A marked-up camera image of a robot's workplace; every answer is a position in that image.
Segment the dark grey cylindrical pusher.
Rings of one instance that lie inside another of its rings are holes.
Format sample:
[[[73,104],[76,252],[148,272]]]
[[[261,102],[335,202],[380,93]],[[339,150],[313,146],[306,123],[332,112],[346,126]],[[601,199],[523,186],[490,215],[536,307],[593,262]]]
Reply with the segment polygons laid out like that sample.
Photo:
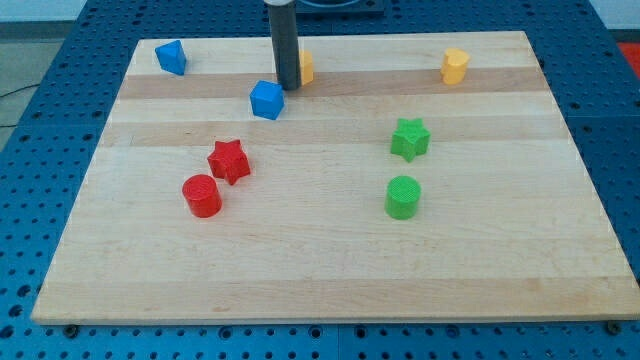
[[[295,0],[265,0],[267,6],[276,75],[286,91],[301,86],[299,43]]]

